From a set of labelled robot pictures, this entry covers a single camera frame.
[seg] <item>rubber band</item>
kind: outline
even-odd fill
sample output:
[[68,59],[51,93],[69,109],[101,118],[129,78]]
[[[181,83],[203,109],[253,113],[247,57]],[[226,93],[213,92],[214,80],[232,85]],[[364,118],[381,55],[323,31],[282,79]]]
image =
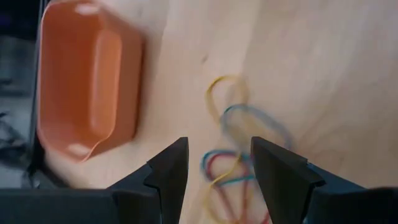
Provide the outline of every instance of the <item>rubber band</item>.
[[249,106],[246,104],[237,104],[237,105],[232,105],[232,106],[228,107],[220,118],[221,128],[222,128],[223,132],[225,133],[225,135],[227,137],[229,137],[229,139],[232,142],[239,145],[239,142],[236,142],[235,138],[232,137],[229,133],[229,130],[231,129],[231,125],[228,123],[228,118],[231,115],[231,112],[235,111],[235,110],[242,110],[242,111],[246,112],[247,114],[254,115],[257,119],[259,119],[264,124],[264,126],[271,127],[271,129],[273,129],[274,131],[276,131],[278,134],[280,134],[283,137],[283,139],[285,141],[284,147],[286,149],[288,149],[288,150],[292,149],[293,137],[292,137],[291,133],[289,132],[289,130],[287,130],[287,128],[285,128],[285,126],[283,124],[278,122],[276,119],[274,119],[267,113],[261,111],[260,109],[257,109],[253,106]]
[[[228,107],[224,111],[222,116],[220,116],[216,109],[216,106],[215,106],[212,91],[217,83],[219,83],[223,80],[229,80],[229,79],[236,80],[236,84],[239,87],[239,90],[242,94],[243,103]],[[223,133],[229,138],[229,140],[238,146],[239,152],[226,150],[226,149],[215,149],[213,151],[207,152],[203,156],[203,159],[201,161],[201,169],[204,172],[204,174],[206,175],[206,178],[211,182],[209,185],[209,188],[205,194],[204,206],[205,206],[206,211],[208,212],[210,218],[217,223],[220,223],[220,224],[241,223],[241,222],[246,223],[247,222],[248,204],[251,199],[251,197],[248,196],[248,183],[250,180],[255,179],[255,176],[253,174],[251,174],[251,169],[250,169],[250,167],[252,166],[251,157],[250,157],[250,155],[245,154],[243,152],[244,147],[247,146],[249,138],[244,134],[244,129],[242,129],[239,126],[230,124],[228,122],[230,120],[232,111],[242,110],[243,112],[245,112],[245,115],[251,114],[253,117],[260,120],[264,126],[271,127],[271,129],[273,129],[274,131],[276,131],[278,134],[280,134],[283,137],[283,139],[285,141],[284,146],[287,149],[291,149],[293,146],[292,135],[282,124],[277,122],[271,116],[269,116],[265,112],[255,108],[253,106],[247,105],[247,102],[249,99],[248,88],[247,88],[246,84],[243,82],[243,80],[240,79],[239,77],[227,75],[227,76],[216,78],[211,83],[209,88],[207,89],[205,97],[206,97],[206,104],[207,104],[209,114],[212,116],[213,120],[218,125],[221,126]],[[253,127],[258,129],[258,127],[257,127],[258,122],[255,122],[254,120],[252,120],[252,116],[243,116],[243,119],[245,121],[244,125],[249,126],[252,129],[253,129]],[[213,174],[211,173],[211,165],[216,160],[216,158],[219,158],[221,156],[226,156],[226,157],[236,156],[236,159],[234,160],[233,166],[230,170],[228,170],[224,174],[219,175],[218,177],[213,177]],[[228,179],[228,177],[235,171],[235,169],[238,167],[239,164],[241,164],[245,168],[244,174],[241,177],[235,177],[232,179]],[[226,193],[223,190],[223,187],[225,185],[238,183],[238,182],[243,182],[244,185],[243,185],[243,195],[242,195],[242,212],[241,212],[239,219],[237,220],[237,218],[233,212],[233,209],[231,207],[231,204],[226,196]],[[224,203],[224,206],[226,208],[226,212],[229,215],[229,219],[231,221],[219,219],[217,217],[216,213],[211,209],[210,193],[213,188],[215,190],[217,190],[219,196],[221,197],[221,199]],[[261,223],[268,224],[269,220],[270,220],[269,213],[266,212],[265,217]]]
[[214,79],[206,91],[205,98],[206,98],[206,105],[207,105],[209,114],[211,115],[211,117],[213,118],[213,120],[215,121],[216,124],[220,123],[221,115],[218,113],[217,107],[214,102],[213,89],[219,82],[226,81],[226,80],[234,80],[236,82],[236,84],[238,84],[239,90],[242,94],[242,103],[247,103],[249,100],[248,88],[247,88],[245,82],[240,77],[237,77],[234,75],[224,75],[224,76]]

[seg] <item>black plastic part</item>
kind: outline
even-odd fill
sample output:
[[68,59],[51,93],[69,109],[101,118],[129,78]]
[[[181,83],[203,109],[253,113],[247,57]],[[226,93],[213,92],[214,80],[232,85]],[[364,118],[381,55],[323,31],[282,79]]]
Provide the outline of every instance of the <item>black plastic part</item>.
[[274,224],[398,223],[398,189],[367,190],[252,138],[254,171]]
[[312,190],[323,185],[307,169],[307,159],[260,137],[253,137],[254,172],[274,224],[302,223]]
[[35,40],[38,1],[0,1],[0,35]]
[[[147,162],[152,173],[143,183],[158,190],[164,224],[178,223],[180,219],[188,179],[188,153],[188,138],[184,137]],[[137,174],[133,173],[112,185],[110,189],[128,188],[137,179]]]
[[104,190],[0,190],[0,223],[176,224],[188,178],[188,139],[180,138]]
[[314,189],[305,223],[398,223],[398,189],[365,189],[317,166],[326,185]]

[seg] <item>wooden table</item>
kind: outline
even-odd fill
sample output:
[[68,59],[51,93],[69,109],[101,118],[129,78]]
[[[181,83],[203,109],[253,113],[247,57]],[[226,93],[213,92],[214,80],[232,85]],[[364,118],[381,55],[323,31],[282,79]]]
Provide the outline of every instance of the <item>wooden table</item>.
[[314,164],[366,187],[398,185],[397,1],[102,1],[146,35],[140,125],[130,143],[81,164],[47,154],[72,186],[105,188],[188,136],[180,222],[206,223],[199,163],[221,134],[204,92],[227,73],[246,79],[251,104]]

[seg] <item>yellow rubber band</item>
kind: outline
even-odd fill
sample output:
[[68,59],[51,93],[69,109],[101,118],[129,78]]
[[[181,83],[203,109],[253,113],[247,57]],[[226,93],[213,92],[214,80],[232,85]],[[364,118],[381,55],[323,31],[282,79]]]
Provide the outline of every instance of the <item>yellow rubber band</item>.
[[[241,92],[241,95],[242,95],[242,101],[243,101],[242,103],[247,103],[249,101],[248,88],[247,88],[244,80],[242,80],[240,77],[236,77],[236,76],[232,76],[232,75],[225,75],[225,76],[216,78],[208,87],[208,89],[206,91],[205,99],[206,99],[206,105],[207,105],[209,114],[211,115],[211,117],[213,118],[215,123],[218,125],[220,124],[221,115],[219,114],[219,112],[215,106],[215,102],[214,102],[214,98],[213,98],[213,89],[219,82],[222,82],[225,80],[235,80],[236,84],[238,85],[239,91]],[[250,125],[254,124],[254,122],[252,120],[249,120],[246,118],[245,118],[245,120],[246,120],[246,124],[250,124]],[[232,130],[229,130],[229,134],[234,139],[239,139],[240,136],[244,135],[243,133],[244,133],[244,131],[241,128],[235,127],[235,126],[232,127]],[[224,174],[221,174],[220,176],[215,178],[210,183],[208,190],[205,193],[203,206],[206,208],[208,216],[217,224],[237,224],[237,223],[241,222],[241,220],[243,219],[243,214],[241,214],[239,220],[235,220],[233,222],[231,222],[229,220],[222,220],[217,217],[215,212],[211,209],[211,205],[210,205],[211,190],[219,181],[222,181],[223,179],[227,178],[229,175],[231,175],[235,171],[235,169],[238,167],[240,160],[241,160],[241,152],[238,154],[238,157],[234,161],[232,168],[229,171],[225,172]],[[253,193],[250,191],[249,191],[249,195],[244,195],[244,197],[247,197],[248,203],[251,201],[252,196],[253,196]]]

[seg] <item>plastic container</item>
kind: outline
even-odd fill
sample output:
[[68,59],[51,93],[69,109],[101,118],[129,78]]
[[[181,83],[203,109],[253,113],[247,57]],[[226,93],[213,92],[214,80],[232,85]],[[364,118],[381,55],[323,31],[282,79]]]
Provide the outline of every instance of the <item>plastic container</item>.
[[95,1],[54,1],[41,23],[38,134],[85,161],[136,130],[140,33]]

